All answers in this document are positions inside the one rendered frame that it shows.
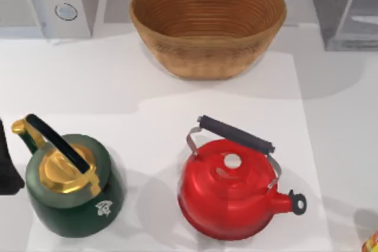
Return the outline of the green and gold kettle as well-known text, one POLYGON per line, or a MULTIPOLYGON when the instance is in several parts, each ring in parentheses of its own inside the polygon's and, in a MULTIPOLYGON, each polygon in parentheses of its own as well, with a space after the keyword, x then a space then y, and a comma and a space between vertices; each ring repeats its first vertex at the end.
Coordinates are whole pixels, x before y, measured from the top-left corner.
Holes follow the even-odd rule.
POLYGON ((11 129, 31 152, 22 180, 37 217, 50 231, 83 238, 115 220, 125 187, 102 143, 79 133, 59 135, 35 114, 16 120, 11 129))

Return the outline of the brown woven basket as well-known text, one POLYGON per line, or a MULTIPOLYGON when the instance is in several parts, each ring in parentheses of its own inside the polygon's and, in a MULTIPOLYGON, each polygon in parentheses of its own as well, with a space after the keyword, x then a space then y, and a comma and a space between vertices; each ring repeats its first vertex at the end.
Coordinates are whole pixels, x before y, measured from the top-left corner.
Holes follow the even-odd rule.
POLYGON ((283 26, 285 0, 131 0, 142 42, 184 79, 236 77, 263 56, 283 26))

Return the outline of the red kettle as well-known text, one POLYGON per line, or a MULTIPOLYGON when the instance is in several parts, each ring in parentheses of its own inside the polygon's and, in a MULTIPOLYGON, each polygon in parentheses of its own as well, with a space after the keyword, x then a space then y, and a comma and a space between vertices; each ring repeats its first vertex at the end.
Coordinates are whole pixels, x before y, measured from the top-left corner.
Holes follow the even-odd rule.
POLYGON ((193 228, 217 240, 243 240, 276 214, 305 214, 305 195, 278 191, 282 168, 272 142, 206 115, 197 121, 186 137, 191 153, 177 194, 193 228))

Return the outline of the round microwave knob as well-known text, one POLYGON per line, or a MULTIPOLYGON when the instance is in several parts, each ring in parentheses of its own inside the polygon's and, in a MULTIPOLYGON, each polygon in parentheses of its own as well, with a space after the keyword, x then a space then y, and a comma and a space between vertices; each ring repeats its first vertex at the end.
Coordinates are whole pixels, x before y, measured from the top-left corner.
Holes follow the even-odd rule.
POLYGON ((68 3, 56 5, 54 8, 55 14, 64 21, 73 21, 77 18, 77 9, 68 3))

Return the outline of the pale microwave oven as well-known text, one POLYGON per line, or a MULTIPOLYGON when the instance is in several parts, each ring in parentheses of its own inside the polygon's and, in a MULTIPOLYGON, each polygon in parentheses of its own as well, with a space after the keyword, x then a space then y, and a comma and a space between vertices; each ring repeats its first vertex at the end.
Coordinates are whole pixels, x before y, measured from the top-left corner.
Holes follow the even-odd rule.
POLYGON ((44 38, 46 40, 91 38, 99 0, 0 0, 0 40, 44 38), (68 3, 77 9, 73 21, 54 12, 68 3))

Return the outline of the yellow and red packet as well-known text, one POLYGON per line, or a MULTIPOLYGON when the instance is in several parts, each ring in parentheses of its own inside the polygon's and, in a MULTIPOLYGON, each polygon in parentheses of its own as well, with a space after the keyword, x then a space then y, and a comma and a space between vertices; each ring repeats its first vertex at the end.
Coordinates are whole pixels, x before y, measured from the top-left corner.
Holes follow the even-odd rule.
POLYGON ((378 230, 363 243, 361 252, 378 252, 378 230))

